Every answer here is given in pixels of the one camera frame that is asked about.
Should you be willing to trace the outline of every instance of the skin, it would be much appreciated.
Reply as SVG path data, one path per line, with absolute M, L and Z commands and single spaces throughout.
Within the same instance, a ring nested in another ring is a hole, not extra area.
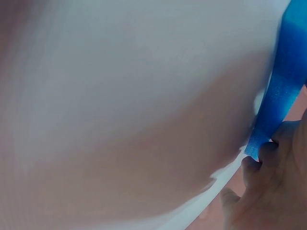
M 246 190 L 220 193 L 225 230 L 307 229 L 307 111 L 301 121 L 283 122 L 273 142 L 241 166 Z

